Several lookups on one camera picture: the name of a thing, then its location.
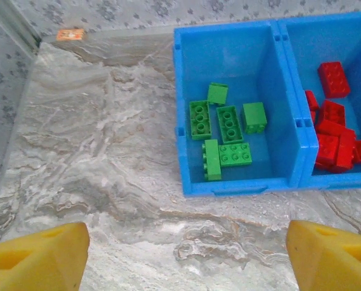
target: gray marble table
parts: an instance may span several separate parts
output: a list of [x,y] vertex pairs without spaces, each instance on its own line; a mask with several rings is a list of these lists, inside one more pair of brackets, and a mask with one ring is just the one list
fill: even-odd
[[361,190],[185,199],[170,29],[43,42],[0,186],[0,240],[90,232],[81,290],[297,290],[291,219],[361,234]]

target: blue plastic bin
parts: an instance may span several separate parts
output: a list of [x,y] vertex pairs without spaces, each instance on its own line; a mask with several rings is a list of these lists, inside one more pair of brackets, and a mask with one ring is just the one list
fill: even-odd
[[[319,144],[305,90],[325,98],[317,69],[340,61],[351,93],[346,126],[361,139],[361,12],[241,24],[179,28],[174,35],[178,159],[186,196],[241,195],[276,190],[361,187],[361,164],[343,174],[314,169]],[[203,178],[202,141],[191,139],[189,101],[204,100],[210,82],[229,86],[227,105],[264,102],[264,134],[244,135],[250,166],[223,168],[223,179]],[[214,106],[213,137],[221,137]]]
[[[306,162],[308,139],[276,21],[175,30],[178,159],[186,196],[239,195],[296,189]],[[268,125],[246,135],[250,166],[222,169],[222,180],[204,180],[202,141],[191,139],[189,102],[205,100],[211,82],[229,86],[226,105],[262,101]],[[222,144],[215,106],[212,138]]]
[[[346,126],[361,139],[361,13],[282,19],[278,24],[303,117],[310,118],[303,89],[312,90],[319,104],[325,99],[318,66],[322,62],[340,61],[351,93],[333,101],[345,106]],[[309,150],[300,188],[361,187],[361,164],[343,174],[314,169],[318,142],[312,128],[307,129],[307,137]]]

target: green duplo brick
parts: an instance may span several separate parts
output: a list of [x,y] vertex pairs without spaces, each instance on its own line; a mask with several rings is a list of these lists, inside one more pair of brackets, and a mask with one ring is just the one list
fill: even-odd
[[242,144],[220,145],[221,167],[245,166],[252,164],[251,148],[248,142]]
[[243,104],[243,126],[247,134],[261,133],[267,125],[262,102]]
[[190,102],[191,138],[211,138],[211,120],[207,101]]
[[209,101],[211,104],[224,105],[226,103],[227,96],[228,86],[226,84],[210,84],[209,93],[207,94],[207,101]]
[[219,162],[218,141],[208,139],[202,144],[204,178],[208,181],[221,180],[221,164]]
[[243,137],[235,106],[219,107],[217,115],[223,144],[242,142]]

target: red 2x4 brick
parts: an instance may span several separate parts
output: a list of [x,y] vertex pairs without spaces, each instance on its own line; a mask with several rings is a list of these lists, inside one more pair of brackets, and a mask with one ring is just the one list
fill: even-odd
[[311,90],[305,90],[309,111],[319,110],[318,102],[316,101],[315,95]]
[[325,100],[319,111],[316,130],[326,135],[340,136],[346,129],[345,108],[343,105]]
[[315,111],[311,111],[311,119],[312,119],[312,123],[315,124],[315,121],[316,121],[316,112]]
[[340,62],[322,63],[318,74],[326,98],[343,98],[350,93],[350,86]]
[[331,172],[343,173],[353,168],[354,148],[356,133],[351,129],[345,129],[339,136],[339,145],[336,162]]

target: blue storage bin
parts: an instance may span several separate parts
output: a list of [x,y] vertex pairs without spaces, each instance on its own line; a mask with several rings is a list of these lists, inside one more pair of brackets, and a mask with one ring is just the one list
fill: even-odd
[[[300,111],[277,21],[179,28],[174,33],[178,159],[186,196],[240,195],[296,189],[308,158],[311,118]],[[222,168],[222,180],[204,179],[201,145],[190,133],[189,102],[206,100],[211,82],[229,86],[226,105],[264,103],[268,125],[244,134],[252,164]],[[215,106],[212,138],[222,144]]]
[[[346,126],[361,139],[361,13],[282,19],[278,25],[303,119],[310,118],[304,90],[312,90],[319,104],[325,99],[317,74],[319,65],[340,61],[351,93],[332,100],[345,106]],[[309,144],[300,188],[361,187],[361,164],[343,174],[314,169],[318,142],[313,128],[307,128],[306,135]]]

